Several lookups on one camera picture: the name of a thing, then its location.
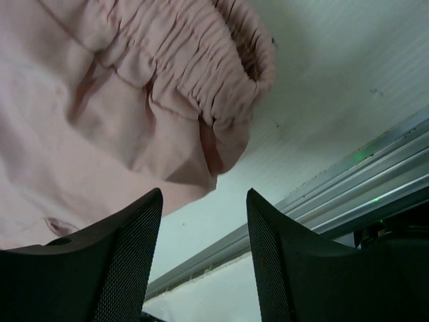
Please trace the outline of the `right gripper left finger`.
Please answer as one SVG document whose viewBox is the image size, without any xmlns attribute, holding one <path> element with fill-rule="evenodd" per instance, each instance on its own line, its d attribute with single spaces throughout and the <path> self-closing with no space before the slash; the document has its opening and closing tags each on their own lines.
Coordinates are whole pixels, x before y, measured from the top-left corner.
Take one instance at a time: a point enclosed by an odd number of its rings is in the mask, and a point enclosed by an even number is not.
<svg viewBox="0 0 429 322">
<path fill-rule="evenodd" d="M 46 245 L 3 250 L 1 320 L 145 321 L 162 209 L 154 189 Z"/>
</svg>

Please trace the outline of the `pink trousers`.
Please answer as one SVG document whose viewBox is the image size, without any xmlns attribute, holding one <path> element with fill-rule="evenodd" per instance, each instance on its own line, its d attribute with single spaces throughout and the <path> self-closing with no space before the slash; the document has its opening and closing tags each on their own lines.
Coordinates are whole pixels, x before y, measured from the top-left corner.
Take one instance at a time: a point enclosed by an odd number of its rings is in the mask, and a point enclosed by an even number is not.
<svg viewBox="0 0 429 322">
<path fill-rule="evenodd" d="M 204 197 L 274 78 L 246 1 L 2 1 L 1 248 Z"/>
</svg>

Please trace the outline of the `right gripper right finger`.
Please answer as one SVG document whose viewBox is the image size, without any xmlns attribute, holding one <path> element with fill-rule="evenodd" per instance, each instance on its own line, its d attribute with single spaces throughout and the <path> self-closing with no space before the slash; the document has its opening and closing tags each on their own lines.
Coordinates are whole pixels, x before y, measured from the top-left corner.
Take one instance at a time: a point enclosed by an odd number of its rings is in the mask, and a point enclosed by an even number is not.
<svg viewBox="0 0 429 322">
<path fill-rule="evenodd" d="M 263 321 L 427 321 L 428 237 L 346 246 L 247 193 Z"/>
</svg>

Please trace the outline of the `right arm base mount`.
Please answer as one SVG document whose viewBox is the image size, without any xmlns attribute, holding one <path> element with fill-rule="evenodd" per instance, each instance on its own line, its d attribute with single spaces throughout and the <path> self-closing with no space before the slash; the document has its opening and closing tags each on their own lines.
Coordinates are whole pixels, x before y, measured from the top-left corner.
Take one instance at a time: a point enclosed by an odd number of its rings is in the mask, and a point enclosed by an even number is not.
<svg viewBox="0 0 429 322">
<path fill-rule="evenodd" d="M 371 221 L 353 233 L 354 246 L 367 248 L 380 238 L 428 237 L 428 189 L 422 189 L 370 213 Z"/>
</svg>

